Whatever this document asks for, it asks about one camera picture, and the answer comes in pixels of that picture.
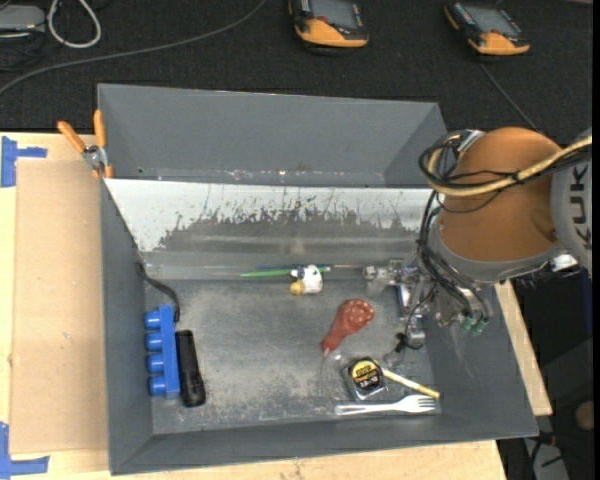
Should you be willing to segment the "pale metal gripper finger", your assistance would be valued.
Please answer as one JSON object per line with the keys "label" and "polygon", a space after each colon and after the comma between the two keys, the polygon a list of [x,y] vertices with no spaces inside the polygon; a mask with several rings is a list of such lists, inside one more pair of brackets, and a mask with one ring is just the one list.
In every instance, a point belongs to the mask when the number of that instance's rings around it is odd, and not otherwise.
{"label": "pale metal gripper finger", "polygon": [[403,260],[389,260],[385,265],[367,265],[362,269],[368,295],[376,296],[386,288],[406,290],[417,274],[417,268]]}
{"label": "pale metal gripper finger", "polygon": [[396,335],[395,350],[403,351],[406,348],[419,350],[424,345],[426,338],[421,323],[421,302],[419,300],[413,302],[411,292],[405,286],[397,289],[397,300],[404,320],[404,329]]}

